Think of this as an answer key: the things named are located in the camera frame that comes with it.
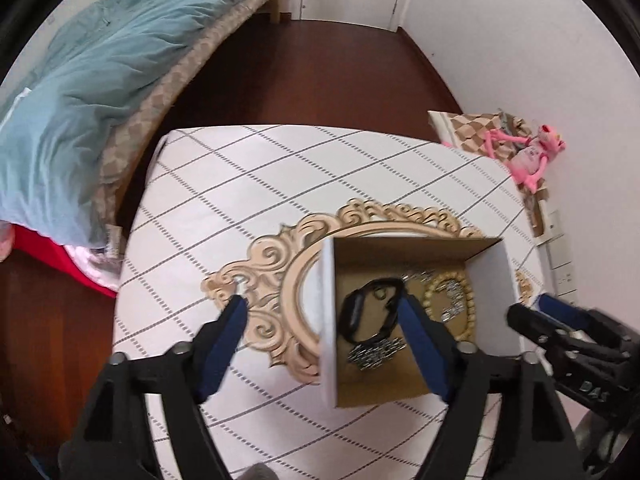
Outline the light blue duvet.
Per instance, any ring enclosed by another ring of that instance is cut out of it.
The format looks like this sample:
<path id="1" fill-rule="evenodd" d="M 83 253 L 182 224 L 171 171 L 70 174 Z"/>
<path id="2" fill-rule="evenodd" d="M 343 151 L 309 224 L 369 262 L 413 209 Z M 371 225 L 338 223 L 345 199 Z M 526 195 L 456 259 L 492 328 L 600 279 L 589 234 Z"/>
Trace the light blue duvet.
<path id="1" fill-rule="evenodd" d="M 2 220 L 105 246 L 94 194 L 112 129 L 239 1 L 99 0 L 65 24 L 1 125 Z"/>

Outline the pink panther plush toy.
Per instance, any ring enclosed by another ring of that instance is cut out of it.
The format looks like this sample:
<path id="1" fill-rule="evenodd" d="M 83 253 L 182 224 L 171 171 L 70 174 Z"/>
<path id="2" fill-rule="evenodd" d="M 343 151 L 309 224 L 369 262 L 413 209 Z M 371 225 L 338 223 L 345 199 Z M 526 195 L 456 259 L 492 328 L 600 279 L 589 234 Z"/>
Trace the pink panther plush toy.
<path id="1" fill-rule="evenodd" d="M 548 125 L 541 125 L 538 133 L 531 136 L 510 136 L 500 129 L 491 129 L 485 136 L 485 148 L 490 158 L 496 158 L 492 142 L 506 141 L 522 144 L 524 148 L 517 152 L 504 164 L 509 169 L 517 185 L 523 185 L 532 194 L 538 191 L 538 184 L 544 177 L 547 166 L 553 162 L 562 151 L 566 143 L 562 136 Z"/>

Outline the black fitness band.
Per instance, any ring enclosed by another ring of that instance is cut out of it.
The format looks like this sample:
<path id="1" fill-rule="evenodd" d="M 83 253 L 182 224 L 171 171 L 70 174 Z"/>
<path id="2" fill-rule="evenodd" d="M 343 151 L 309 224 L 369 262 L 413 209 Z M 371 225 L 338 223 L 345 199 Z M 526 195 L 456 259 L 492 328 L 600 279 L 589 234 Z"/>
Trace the black fitness band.
<path id="1" fill-rule="evenodd" d="M 350 292 L 337 319 L 337 333 L 349 344 L 372 347 L 390 338 L 398 323 L 401 278 L 376 278 Z"/>

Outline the red bed sheet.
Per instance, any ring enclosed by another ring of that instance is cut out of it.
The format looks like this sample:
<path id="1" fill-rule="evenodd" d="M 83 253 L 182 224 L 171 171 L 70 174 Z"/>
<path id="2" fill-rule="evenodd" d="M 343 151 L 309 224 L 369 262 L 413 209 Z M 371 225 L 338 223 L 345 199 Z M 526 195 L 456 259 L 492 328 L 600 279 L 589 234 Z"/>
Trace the red bed sheet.
<path id="1" fill-rule="evenodd" d="M 24 252 L 49 268 L 70 276 L 82 286 L 93 289 L 103 296 L 112 299 L 117 296 L 116 290 L 100 285 L 95 278 L 85 274 L 63 246 L 58 246 L 47 237 L 22 226 L 1 222 L 1 260 L 6 260 L 13 249 Z"/>

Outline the checkered beige mattress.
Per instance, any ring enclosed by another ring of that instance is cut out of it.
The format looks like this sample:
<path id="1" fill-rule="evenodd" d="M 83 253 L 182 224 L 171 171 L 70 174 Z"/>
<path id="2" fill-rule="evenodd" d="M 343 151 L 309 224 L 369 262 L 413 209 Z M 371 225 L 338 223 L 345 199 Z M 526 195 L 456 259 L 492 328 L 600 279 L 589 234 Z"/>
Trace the checkered beige mattress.
<path id="1" fill-rule="evenodd" d="M 94 194 L 94 206 L 103 223 L 116 223 L 117 211 L 140 159 L 182 90 L 222 42 L 270 1 L 276 0 L 241 0 L 213 21 L 160 78 L 136 112 L 114 129 L 102 152 L 99 186 Z"/>

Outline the white patterned tablecloth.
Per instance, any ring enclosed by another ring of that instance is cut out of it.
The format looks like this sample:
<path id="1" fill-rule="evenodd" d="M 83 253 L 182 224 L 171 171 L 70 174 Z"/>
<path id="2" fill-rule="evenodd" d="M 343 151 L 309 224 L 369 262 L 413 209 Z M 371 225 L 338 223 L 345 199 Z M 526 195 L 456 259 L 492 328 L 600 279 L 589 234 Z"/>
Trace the white patterned tablecloth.
<path id="1" fill-rule="evenodd" d="M 318 386 L 320 240 L 335 233 L 501 237 L 523 299 L 542 272 L 520 193 L 488 158 L 318 126 L 176 130 L 151 171 L 120 280 L 114 347 L 157 356 L 233 294 L 250 319 L 205 426 L 234 476 L 410 479 L 444 418 L 436 396 L 331 410 Z"/>

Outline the white power strip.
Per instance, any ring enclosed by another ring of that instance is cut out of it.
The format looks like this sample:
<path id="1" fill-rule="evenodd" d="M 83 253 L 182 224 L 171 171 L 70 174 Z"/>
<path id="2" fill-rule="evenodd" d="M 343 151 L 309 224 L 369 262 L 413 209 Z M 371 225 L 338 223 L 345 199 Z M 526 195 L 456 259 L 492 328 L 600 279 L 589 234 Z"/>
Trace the white power strip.
<path id="1" fill-rule="evenodd" d="M 550 210 L 547 214 L 544 235 L 540 238 L 538 248 L 546 291 L 577 306 L 577 281 L 570 253 L 570 239 L 564 232 L 557 209 Z"/>

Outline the white cardboard box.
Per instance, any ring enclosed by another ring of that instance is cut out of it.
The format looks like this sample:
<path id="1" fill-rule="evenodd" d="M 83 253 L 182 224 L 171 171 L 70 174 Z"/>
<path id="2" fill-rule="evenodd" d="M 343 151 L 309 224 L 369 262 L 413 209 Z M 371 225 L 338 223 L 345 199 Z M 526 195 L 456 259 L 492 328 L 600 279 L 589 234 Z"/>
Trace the white cardboard box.
<path id="1" fill-rule="evenodd" d="M 330 408 L 446 398 L 460 341 L 516 356 L 501 238 L 332 237 L 320 252 L 320 386 Z"/>

